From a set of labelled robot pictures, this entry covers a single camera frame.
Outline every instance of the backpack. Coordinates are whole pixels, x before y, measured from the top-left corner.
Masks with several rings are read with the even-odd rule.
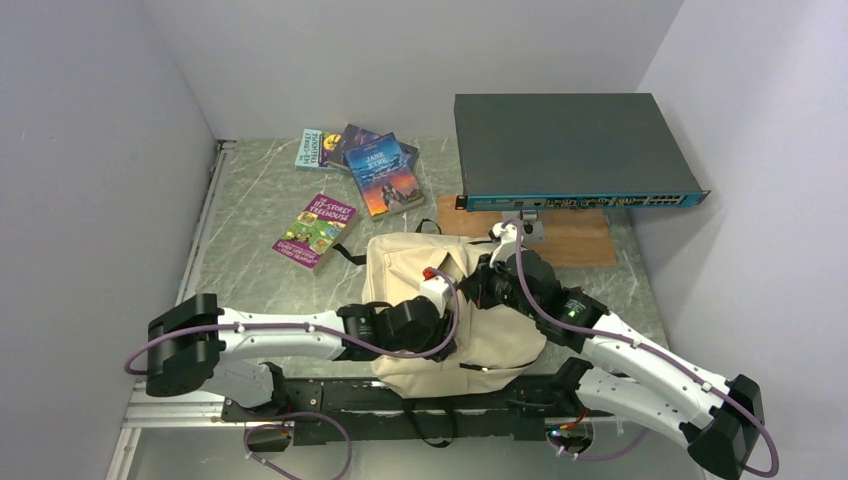
[[[368,242],[363,303],[397,304],[418,295],[427,267],[458,283],[477,266],[481,254],[496,244],[471,238],[422,233],[389,233]],[[506,307],[479,310],[459,295],[460,323],[456,351],[442,362],[382,356],[371,370],[405,399],[447,397],[501,390],[526,370],[545,346],[532,320]],[[449,308],[456,308],[451,301]]]

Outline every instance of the book cover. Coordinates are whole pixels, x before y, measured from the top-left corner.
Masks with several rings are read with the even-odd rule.
[[[298,170],[314,170],[320,172],[335,172],[334,168],[327,166],[336,144],[341,139],[338,133],[324,132],[321,130],[304,129],[300,148],[294,160],[294,167]]]
[[[380,138],[380,135],[372,131],[357,127],[356,125],[348,124],[336,143],[335,150],[333,150],[333,153],[327,160],[327,166],[350,173],[350,167],[347,164],[344,152],[351,148],[356,148],[360,145],[372,142],[378,138]],[[418,160],[418,149],[403,142],[398,143],[400,143],[400,147],[406,156],[406,163],[409,166],[409,169],[414,171],[415,161]]]
[[[424,201],[421,186],[393,133],[352,148],[345,157],[372,217],[399,213]]]
[[[357,219],[354,207],[318,194],[272,248],[314,272],[330,247],[344,239]]]

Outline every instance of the backpack strap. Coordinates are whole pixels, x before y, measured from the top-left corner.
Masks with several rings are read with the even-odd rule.
[[[350,263],[354,265],[365,265],[366,257],[365,255],[351,255],[351,253],[344,248],[344,245],[337,243],[333,245],[333,250],[342,254]]]
[[[418,425],[418,421],[415,419],[415,414],[412,410],[415,408],[415,400],[414,399],[404,399],[401,401],[401,407],[403,408],[403,414],[406,416],[406,419],[409,420],[409,423],[412,425],[412,429],[415,430],[415,433],[418,435],[418,438],[424,441],[427,445],[430,445],[433,448],[445,448],[453,442],[456,438],[457,431],[457,423],[456,423],[456,412],[453,410],[453,404],[451,404],[450,400],[447,398],[434,398],[432,399],[440,404],[440,408],[444,410],[445,414],[448,416],[448,420],[451,424],[451,439],[450,440],[442,440],[441,442],[433,443],[427,440],[424,436],[424,433],[421,431],[421,427]]]
[[[424,228],[424,224],[430,222],[436,226],[436,229],[439,231],[439,235],[442,234],[442,227],[439,226],[438,223],[430,220],[429,218],[422,218],[420,222],[418,222],[418,226],[415,227],[415,233],[421,233],[421,230]]]

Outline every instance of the wooden block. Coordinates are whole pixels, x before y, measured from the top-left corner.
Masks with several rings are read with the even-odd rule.
[[[438,198],[439,225],[445,235],[485,237],[501,212],[456,210],[455,195]],[[542,210],[545,243],[527,245],[554,267],[614,267],[615,248],[600,210]]]

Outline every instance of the marble surface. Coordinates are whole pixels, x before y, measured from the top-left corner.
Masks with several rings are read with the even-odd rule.
[[[421,150],[416,176],[425,203],[381,220],[363,216],[343,242],[353,254],[364,253],[368,240],[375,235],[413,231],[423,218],[437,220],[436,197],[462,193],[455,138],[400,140]],[[315,313],[361,301],[364,266],[354,266],[332,252],[313,275],[271,249],[317,193],[364,207],[352,177],[295,170],[299,143],[300,139],[238,141],[211,222],[197,292],[216,293],[220,305],[253,313]],[[565,286],[582,286],[645,336],[667,346],[629,217],[621,210],[605,214],[618,266],[562,268],[557,276]],[[527,373],[554,373],[570,355],[570,349],[548,344]],[[289,378],[373,376],[367,362],[288,357],[270,360],[281,365]]]

